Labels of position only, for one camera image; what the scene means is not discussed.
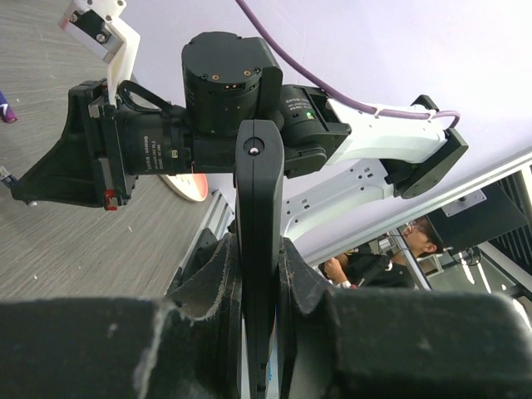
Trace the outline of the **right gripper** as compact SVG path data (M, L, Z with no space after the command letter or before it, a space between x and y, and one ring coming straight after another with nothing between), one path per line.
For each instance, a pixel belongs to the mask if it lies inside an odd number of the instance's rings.
M115 210L131 200L142 175L193 170L193 133L185 108L133 81L111 104L106 81L68 92L58 142L11 188L21 201Z

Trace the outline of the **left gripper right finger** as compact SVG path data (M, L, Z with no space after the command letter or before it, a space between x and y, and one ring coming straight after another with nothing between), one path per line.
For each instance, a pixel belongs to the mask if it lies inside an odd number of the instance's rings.
M335 288L283 239L282 398L528 398L531 331L502 294Z

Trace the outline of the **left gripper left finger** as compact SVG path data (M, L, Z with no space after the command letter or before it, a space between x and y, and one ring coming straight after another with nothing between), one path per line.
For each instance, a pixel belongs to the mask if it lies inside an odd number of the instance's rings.
M240 397L238 256L225 236L165 298L2 303L2 397Z

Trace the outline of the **black remote control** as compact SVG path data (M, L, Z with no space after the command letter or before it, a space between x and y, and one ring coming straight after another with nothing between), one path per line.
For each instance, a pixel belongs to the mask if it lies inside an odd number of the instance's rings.
M234 182L239 265L243 277L249 390L267 396L278 291L284 150L272 121L243 121L237 135Z

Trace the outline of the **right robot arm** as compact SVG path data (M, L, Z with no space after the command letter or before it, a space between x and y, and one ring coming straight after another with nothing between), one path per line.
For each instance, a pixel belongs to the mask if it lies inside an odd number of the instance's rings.
M377 160L394 196L434 187L467 151L454 126L420 96L408 109L350 108L324 86L286 85L274 47L261 37L203 32L181 53L185 105L130 79L140 36L120 37L107 78L68 93L59 141L10 186L15 200L114 209L142 175L227 174L241 127L282 140L292 179L343 160Z

